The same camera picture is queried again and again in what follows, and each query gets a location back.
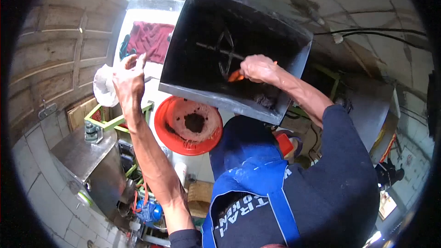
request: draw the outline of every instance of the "white plastic bag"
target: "white plastic bag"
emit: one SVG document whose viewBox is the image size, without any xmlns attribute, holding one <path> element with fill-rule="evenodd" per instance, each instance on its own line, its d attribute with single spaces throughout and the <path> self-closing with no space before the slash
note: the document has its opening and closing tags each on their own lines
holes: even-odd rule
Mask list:
<svg viewBox="0 0 441 248">
<path fill-rule="evenodd" d="M 119 101 L 112 82 L 113 69 L 104 64 L 98 69 L 93 78 L 93 93 L 99 104 L 105 107 L 114 107 Z"/>
</svg>

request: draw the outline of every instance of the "forearm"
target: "forearm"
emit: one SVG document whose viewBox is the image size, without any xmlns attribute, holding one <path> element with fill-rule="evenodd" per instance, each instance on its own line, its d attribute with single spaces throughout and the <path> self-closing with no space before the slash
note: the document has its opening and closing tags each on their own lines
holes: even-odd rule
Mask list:
<svg viewBox="0 0 441 248">
<path fill-rule="evenodd" d="M 276 73 L 277 80 L 273 85 L 286 92 L 315 124 L 323 128 L 323 113 L 333 102 L 315 87 L 289 74 L 284 69 L 280 68 Z"/>
<path fill-rule="evenodd" d="M 163 207 L 168 233 L 194 229 L 185 191 L 140 109 L 128 114 L 126 121 L 144 180 Z"/>
</svg>

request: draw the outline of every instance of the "blue electric motor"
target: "blue electric motor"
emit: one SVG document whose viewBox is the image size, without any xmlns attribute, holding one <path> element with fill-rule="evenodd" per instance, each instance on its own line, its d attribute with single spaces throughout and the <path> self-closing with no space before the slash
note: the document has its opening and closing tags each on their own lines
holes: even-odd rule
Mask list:
<svg viewBox="0 0 441 248">
<path fill-rule="evenodd" d="M 158 222 L 162 217 L 162 207 L 156 204 L 153 200 L 149 200 L 144 205 L 144 199 L 136 203 L 136 209 L 141 209 L 140 212 L 136 212 L 136 216 L 143 222 Z"/>
</svg>

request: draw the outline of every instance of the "apron strap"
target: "apron strap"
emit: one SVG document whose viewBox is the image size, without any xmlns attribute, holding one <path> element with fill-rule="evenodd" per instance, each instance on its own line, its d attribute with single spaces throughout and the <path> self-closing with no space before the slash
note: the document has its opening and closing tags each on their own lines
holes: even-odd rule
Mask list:
<svg viewBox="0 0 441 248">
<path fill-rule="evenodd" d="M 272 192 L 268 197 L 286 245 L 288 247 L 298 246 L 300 241 L 299 230 L 283 189 Z"/>
</svg>

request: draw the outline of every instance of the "orange scraper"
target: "orange scraper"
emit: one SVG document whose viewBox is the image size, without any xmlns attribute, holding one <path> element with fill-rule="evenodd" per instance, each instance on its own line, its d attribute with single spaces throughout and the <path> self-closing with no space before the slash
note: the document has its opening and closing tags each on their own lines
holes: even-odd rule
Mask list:
<svg viewBox="0 0 441 248">
<path fill-rule="evenodd" d="M 238 81 L 238 80 L 243 80 L 243 79 L 245 79 L 245 77 L 240 74 L 240 69 L 237 69 L 236 71 L 231 73 L 231 75 L 228 78 L 228 82 L 230 83 L 233 81 Z"/>
</svg>

